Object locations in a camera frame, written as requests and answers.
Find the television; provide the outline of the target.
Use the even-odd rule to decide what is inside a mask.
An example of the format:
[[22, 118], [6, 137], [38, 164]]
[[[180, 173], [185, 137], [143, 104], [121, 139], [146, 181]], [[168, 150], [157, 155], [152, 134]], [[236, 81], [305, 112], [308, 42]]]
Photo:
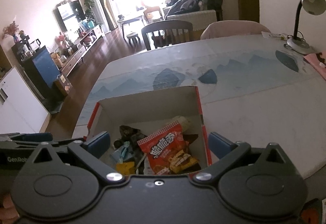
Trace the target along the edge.
[[62, 32], [76, 31], [86, 18], [79, 0], [56, 6], [54, 16]]

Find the yellow snack packet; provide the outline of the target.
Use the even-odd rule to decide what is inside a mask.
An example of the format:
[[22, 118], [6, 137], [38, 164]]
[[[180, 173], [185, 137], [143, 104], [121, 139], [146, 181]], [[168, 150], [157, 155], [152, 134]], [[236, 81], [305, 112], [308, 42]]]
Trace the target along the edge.
[[134, 162], [123, 162], [116, 164], [116, 171], [124, 176], [135, 174]]

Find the coffee table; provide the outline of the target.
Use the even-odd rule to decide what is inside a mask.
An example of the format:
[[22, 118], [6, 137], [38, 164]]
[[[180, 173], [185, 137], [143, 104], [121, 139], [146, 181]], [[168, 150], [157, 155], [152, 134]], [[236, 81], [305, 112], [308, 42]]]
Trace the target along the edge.
[[145, 25], [144, 14], [142, 12], [135, 14], [135, 15], [131, 15], [129, 17], [123, 17], [122, 19], [118, 20], [118, 25], [120, 26], [120, 28], [122, 30], [123, 38], [125, 38], [124, 26], [130, 25], [131, 23], [136, 22], [136, 21], [141, 21], [143, 23], [143, 25]]

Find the white cabinet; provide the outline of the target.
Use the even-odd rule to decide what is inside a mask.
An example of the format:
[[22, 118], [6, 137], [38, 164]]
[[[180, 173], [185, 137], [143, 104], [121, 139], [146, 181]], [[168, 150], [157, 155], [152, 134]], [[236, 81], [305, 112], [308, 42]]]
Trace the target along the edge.
[[45, 132], [50, 114], [13, 67], [1, 79], [1, 133]]

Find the orange Oreo snack bag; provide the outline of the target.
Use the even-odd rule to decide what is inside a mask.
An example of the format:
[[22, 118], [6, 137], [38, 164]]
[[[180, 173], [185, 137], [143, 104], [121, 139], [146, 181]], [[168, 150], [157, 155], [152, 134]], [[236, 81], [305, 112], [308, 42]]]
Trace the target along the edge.
[[189, 145], [193, 144], [198, 138], [198, 134], [186, 134], [183, 135], [183, 140], [185, 142], [185, 146], [188, 147]]

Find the pink covered chair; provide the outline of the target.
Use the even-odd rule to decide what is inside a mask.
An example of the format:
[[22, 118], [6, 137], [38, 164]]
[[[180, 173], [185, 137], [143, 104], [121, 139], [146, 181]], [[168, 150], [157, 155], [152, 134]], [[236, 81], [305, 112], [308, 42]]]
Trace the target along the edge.
[[255, 21], [224, 20], [211, 23], [201, 34], [200, 39], [216, 39], [239, 35], [259, 35], [270, 30]]

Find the white cardboard box red trim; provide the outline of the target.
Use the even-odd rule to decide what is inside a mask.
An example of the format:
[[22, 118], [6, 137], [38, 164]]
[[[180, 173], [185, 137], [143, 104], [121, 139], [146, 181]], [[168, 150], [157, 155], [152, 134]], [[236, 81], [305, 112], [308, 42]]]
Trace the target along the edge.
[[198, 88], [174, 87], [119, 96], [99, 101], [89, 119], [88, 137], [106, 131], [114, 142], [120, 137], [119, 127], [138, 128], [147, 136], [163, 128], [171, 119], [183, 116], [190, 121], [187, 134], [198, 138], [189, 147], [201, 168], [212, 164], [203, 122]]

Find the beige snack pouch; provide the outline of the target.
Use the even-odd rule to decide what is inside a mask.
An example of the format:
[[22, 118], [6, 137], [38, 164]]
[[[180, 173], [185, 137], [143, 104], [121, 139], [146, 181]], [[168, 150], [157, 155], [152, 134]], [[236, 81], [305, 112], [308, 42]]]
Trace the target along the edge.
[[187, 131], [191, 126], [191, 122], [187, 118], [185, 118], [184, 116], [173, 117], [171, 119], [171, 122], [178, 122], [182, 127], [182, 132]]

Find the small dark brown snack packet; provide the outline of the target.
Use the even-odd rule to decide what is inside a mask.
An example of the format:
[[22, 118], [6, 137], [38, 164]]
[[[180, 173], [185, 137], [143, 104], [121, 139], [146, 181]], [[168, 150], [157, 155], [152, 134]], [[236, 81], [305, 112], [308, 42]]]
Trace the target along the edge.
[[119, 127], [122, 142], [129, 142], [132, 147], [137, 148], [138, 141], [147, 137], [141, 130], [130, 126], [121, 125]]

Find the blue candy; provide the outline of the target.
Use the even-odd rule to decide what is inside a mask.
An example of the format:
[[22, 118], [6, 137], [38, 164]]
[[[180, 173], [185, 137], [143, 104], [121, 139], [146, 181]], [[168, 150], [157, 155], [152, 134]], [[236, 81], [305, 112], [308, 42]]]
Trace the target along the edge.
[[128, 148], [129, 148], [129, 146], [130, 146], [130, 142], [129, 142], [129, 141], [124, 142], [124, 144], [123, 144], [123, 148], [122, 148], [122, 150], [121, 150], [121, 152], [120, 152], [120, 156], [119, 156], [119, 159], [118, 159], [118, 163], [120, 163], [120, 164], [123, 163], [124, 158], [125, 158], [125, 156], [126, 156], [126, 154], [127, 154], [127, 152], [128, 152]]

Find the wooden TV cabinet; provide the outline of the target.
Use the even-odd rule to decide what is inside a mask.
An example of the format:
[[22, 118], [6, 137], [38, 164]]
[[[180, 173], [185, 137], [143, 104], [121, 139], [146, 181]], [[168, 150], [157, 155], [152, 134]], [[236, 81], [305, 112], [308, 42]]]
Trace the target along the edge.
[[77, 64], [82, 61], [92, 46], [104, 36], [102, 25], [83, 31], [81, 36], [74, 42], [73, 54], [67, 57], [67, 61], [63, 63], [60, 72], [68, 76]]

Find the dark wooden dining chair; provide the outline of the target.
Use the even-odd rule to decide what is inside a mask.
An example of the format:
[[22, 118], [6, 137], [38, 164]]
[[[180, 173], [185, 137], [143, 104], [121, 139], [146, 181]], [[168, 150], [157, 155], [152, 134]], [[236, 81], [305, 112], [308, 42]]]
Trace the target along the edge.
[[153, 22], [141, 29], [147, 51], [151, 50], [151, 42], [155, 49], [179, 43], [193, 41], [193, 25], [183, 20], [162, 20]]

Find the blue fronted dark cabinet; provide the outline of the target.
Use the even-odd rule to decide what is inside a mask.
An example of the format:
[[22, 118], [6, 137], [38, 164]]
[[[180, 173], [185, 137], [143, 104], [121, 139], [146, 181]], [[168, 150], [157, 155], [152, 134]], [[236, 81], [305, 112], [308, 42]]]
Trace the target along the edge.
[[64, 95], [55, 85], [55, 81], [61, 75], [61, 72], [51, 58], [47, 48], [43, 46], [36, 53], [33, 53], [31, 57], [24, 57], [22, 55], [23, 50], [22, 40], [12, 47], [16, 59], [38, 92], [45, 99], [51, 101], [59, 102], [64, 100]]

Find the white air conditioner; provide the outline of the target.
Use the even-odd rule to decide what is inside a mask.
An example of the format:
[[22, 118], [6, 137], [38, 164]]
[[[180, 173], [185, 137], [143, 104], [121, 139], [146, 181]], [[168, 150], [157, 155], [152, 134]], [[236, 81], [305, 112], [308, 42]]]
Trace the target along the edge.
[[100, 0], [84, 0], [84, 5], [88, 10], [89, 18], [93, 19], [97, 24], [100, 24], [102, 31], [106, 34], [110, 32], [105, 12]]

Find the red lion snack bag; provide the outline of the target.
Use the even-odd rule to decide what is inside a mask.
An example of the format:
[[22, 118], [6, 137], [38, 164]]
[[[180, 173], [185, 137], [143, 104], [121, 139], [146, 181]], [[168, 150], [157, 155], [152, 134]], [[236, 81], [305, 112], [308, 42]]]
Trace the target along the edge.
[[171, 122], [139, 140], [138, 145], [155, 175], [189, 173], [200, 168], [198, 159], [185, 146], [182, 127], [178, 122]]

